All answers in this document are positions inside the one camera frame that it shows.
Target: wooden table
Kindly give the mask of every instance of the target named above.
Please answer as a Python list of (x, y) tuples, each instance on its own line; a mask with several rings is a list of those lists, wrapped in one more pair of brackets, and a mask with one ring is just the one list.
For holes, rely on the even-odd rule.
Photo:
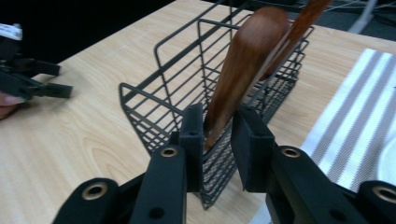
[[(71, 99), (35, 98), (0, 121), (0, 223), (50, 223), (82, 182), (121, 185), (145, 172), (149, 155), (120, 109), (118, 85), (153, 73), (153, 46), (209, 6), (176, 1), (83, 50), (52, 80), (74, 86)], [(269, 124), (280, 145), (301, 145), (364, 49), (396, 53), (395, 42), (322, 27), (309, 41), (300, 80)], [(264, 198), (242, 192), (234, 175), (208, 211), (189, 194), (187, 222), (248, 223)]]

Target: gray stripe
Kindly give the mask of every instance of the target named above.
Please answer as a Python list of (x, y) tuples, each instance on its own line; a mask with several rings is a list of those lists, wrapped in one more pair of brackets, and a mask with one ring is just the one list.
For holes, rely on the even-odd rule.
[(390, 125), (395, 119), (395, 113), (396, 90), (394, 90), (392, 98), (390, 99), (388, 107), (386, 108), (385, 114), (381, 118), (381, 121), (376, 129), (375, 136), (371, 139), (370, 145), (368, 146), (370, 150), (366, 150), (364, 154), (364, 159), (361, 161), (361, 166), (359, 167), (359, 170), (353, 179), (351, 185), (352, 190), (358, 190), (361, 182), (366, 181), (368, 176), (371, 175), (375, 164), (378, 162), (378, 157), (381, 154), (381, 150), (384, 147), (387, 132), (389, 131)]
[(355, 99), (358, 97), (361, 88), (363, 87), (364, 83), (367, 81), (369, 76), (372, 74), (375, 65), (377, 64), (379, 58), (381, 57), (381, 52), (376, 51), (375, 55), (372, 57), (372, 60), (366, 65), (363, 73), (359, 77), (356, 84), (352, 87), (352, 91), (346, 97), (343, 105), (337, 111), (335, 116), (332, 118), (330, 126), (325, 131), (325, 135), (320, 138), (317, 148), (315, 148), (314, 153), (312, 154), (312, 160), (316, 163), (320, 163), (323, 159), (324, 154), (326, 153), (330, 142), (334, 139), (335, 134), (338, 131), (338, 127), (343, 122), (344, 118), (347, 116), (348, 111), (355, 102)]
[[(367, 120), (371, 117), (373, 114), (373, 111), (375, 109), (375, 105), (378, 101), (379, 96), (381, 95), (382, 90), (384, 87), (387, 85), (387, 82), (389, 81), (389, 77), (392, 72), (393, 65), (396, 64), (396, 55), (393, 55), (388, 64), (387, 67), (385, 68), (384, 72), (381, 74), (381, 77), (375, 84), (374, 91), (372, 94), (370, 94), (369, 98), (364, 102), (364, 106), (361, 110), (361, 112), (358, 115), (358, 118), (356, 119), (355, 124), (353, 125), (352, 129), (349, 131), (346, 141), (344, 144), (341, 146), (341, 150), (337, 155), (337, 158), (335, 159), (335, 162), (332, 164), (332, 168), (330, 169), (330, 172), (328, 173), (328, 177), (334, 181), (337, 182), (343, 173), (347, 162), (349, 160), (350, 154), (352, 153), (352, 149), (356, 145), (356, 143), (359, 140), (359, 137), (361, 135), (361, 130), (364, 128), (366, 125)], [(375, 132), (374, 136), (381, 136), (377, 132)]]

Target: human hand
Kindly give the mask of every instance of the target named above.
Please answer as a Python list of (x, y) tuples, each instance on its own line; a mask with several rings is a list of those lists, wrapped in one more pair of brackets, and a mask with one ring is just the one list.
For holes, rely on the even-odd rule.
[(23, 102), (24, 100), (20, 97), (0, 92), (0, 119), (8, 117), (8, 115), (18, 107), (18, 104)]

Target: robotic claw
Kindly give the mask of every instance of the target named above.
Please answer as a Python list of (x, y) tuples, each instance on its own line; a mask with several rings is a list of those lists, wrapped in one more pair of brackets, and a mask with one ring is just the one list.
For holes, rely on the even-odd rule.
[[(186, 193), (203, 181), (202, 112), (186, 108), (180, 132), (153, 151), (144, 174), (120, 187), (105, 178), (81, 184), (54, 223), (185, 223)], [(231, 141), (244, 190), (267, 194), (274, 223), (396, 223), (396, 187), (337, 186), (299, 148), (279, 147), (253, 109), (237, 110)]]

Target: basket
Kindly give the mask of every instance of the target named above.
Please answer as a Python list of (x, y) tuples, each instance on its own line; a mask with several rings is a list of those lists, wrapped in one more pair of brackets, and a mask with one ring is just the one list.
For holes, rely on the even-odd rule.
[[(204, 111), (207, 110), (232, 37), (251, 15), (244, 9), (262, 7), (256, 1), (246, 1), (238, 8), (221, 6), (223, 2), (217, 2), (155, 46), (158, 70), (152, 75), (136, 87), (120, 84), (122, 109), (148, 153), (166, 145), (171, 132), (179, 131), (184, 108), (201, 103)], [(226, 15), (213, 20), (224, 8)], [(183, 35), (186, 32), (195, 32), (197, 36), (186, 39)], [(306, 38), (311, 32), (312, 28), (283, 65), (264, 81), (257, 82), (245, 97), (243, 104), (254, 108), (264, 123), (268, 123), (294, 87), (308, 45)], [(180, 45), (185, 46), (176, 55), (170, 56), (163, 49), (175, 51)], [(215, 203), (236, 170), (230, 137), (229, 124), (213, 149), (204, 155), (204, 181), (198, 196), (205, 209)]]

